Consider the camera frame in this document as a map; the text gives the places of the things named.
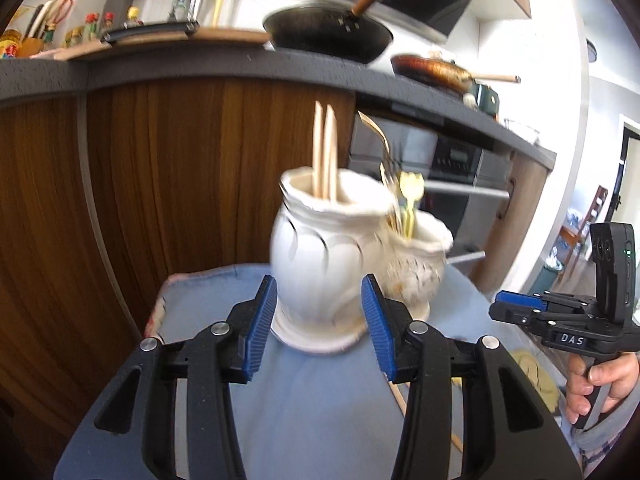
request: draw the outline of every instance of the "wooden cutting board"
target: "wooden cutting board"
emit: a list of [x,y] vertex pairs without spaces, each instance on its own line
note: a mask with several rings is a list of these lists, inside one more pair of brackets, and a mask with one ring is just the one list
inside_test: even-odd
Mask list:
[[201,27],[194,34],[187,35],[184,32],[152,32],[140,34],[121,40],[111,46],[95,40],[78,46],[65,48],[55,53],[53,59],[58,61],[69,60],[95,60],[106,57],[119,56],[153,47],[171,46],[176,41],[199,41],[215,44],[252,44],[261,46],[271,40],[271,35],[263,30],[246,30],[243,28],[208,28]]

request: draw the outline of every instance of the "oven handle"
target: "oven handle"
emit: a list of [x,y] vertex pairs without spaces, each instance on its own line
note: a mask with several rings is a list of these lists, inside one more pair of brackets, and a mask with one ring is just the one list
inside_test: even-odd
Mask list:
[[425,180],[424,189],[426,191],[437,191],[453,195],[480,195],[490,196],[508,200],[509,192],[503,189],[492,189],[490,187],[470,186],[469,184],[456,184],[454,182],[442,182],[440,180]]
[[449,265],[466,264],[467,262],[475,262],[477,260],[484,260],[486,253],[484,251],[476,251],[475,253],[461,254],[460,256],[454,256],[447,258]]

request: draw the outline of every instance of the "ceramic utensil holder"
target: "ceramic utensil holder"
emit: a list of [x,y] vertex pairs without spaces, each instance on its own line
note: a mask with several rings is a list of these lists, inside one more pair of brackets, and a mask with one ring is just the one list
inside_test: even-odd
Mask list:
[[330,353],[366,330],[360,282],[385,268],[385,218],[395,198],[374,179],[338,170],[337,202],[312,194],[312,168],[286,171],[271,234],[278,282],[273,333],[293,348]]
[[417,211],[413,238],[387,229],[386,269],[379,281],[387,298],[402,301],[414,319],[426,321],[429,302],[444,277],[446,253],[453,236],[433,215]]

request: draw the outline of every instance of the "oven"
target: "oven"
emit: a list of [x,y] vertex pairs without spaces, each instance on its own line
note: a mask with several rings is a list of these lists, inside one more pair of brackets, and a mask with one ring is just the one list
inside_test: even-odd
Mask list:
[[[425,193],[418,205],[444,222],[454,237],[449,263],[464,274],[484,258],[484,245],[502,202],[508,200],[511,161],[436,131],[372,117],[385,133],[402,171],[421,173]],[[359,118],[351,140],[349,168],[380,180],[382,143]]]

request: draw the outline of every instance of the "blue gripper pad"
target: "blue gripper pad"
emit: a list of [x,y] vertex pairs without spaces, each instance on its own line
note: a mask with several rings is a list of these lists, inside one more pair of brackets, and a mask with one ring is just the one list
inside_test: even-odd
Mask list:
[[527,294],[518,294],[517,292],[509,292],[508,290],[501,290],[495,295],[495,301],[503,301],[505,303],[516,304],[527,308],[536,308],[541,311],[546,310],[546,302],[535,296],[528,296]]
[[368,274],[362,279],[360,294],[378,365],[386,374],[386,378],[393,381],[398,372],[396,346],[384,311],[386,300],[373,274]]
[[244,342],[244,362],[242,371],[248,380],[260,369],[262,354],[267,344],[271,321],[276,310],[278,299],[278,285],[273,276],[265,276],[260,284],[255,303],[257,303],[254,318]]

